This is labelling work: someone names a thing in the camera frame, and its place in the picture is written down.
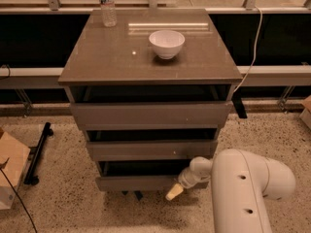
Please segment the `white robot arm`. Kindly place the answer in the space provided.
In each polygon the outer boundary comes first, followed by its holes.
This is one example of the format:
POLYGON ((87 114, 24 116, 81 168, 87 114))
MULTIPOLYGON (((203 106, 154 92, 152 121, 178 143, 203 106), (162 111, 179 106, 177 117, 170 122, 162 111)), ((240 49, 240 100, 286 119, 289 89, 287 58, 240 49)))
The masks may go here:
POLYGON ((211 184, 215 233, 272 233, 264 201, 286 199, 295 190, 294 173, 286 164, 228 149, 212 160, 192 159, 166 199, 206 182, 211 184))

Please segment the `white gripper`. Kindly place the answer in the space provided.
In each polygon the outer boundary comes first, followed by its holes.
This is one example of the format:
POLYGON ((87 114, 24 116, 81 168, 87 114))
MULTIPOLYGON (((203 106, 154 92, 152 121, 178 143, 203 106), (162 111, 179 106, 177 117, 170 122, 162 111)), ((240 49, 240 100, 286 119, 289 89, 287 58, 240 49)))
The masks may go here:
POLYGON ((165 198, 168 201, 173 200, 175 197, 179 196, 185 189, 192 188, 198 183, 207 183, 210 179, 210 175, 201 176, 196 175, 190 167, 185 168, 178 177, 178 182, 175 183, 170 190, 167 192, 165 198))

